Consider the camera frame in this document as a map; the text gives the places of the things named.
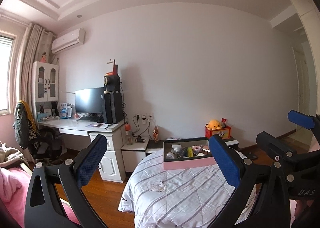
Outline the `person's hand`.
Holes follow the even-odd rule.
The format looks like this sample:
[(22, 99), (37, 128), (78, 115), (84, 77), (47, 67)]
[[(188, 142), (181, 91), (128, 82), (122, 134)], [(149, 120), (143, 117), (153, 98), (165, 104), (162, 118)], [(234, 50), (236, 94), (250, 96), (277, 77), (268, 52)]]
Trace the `person's hand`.
[(313, 204), (313, 200), (296, 200), (295, 218), (297, 219), (304, 210)]

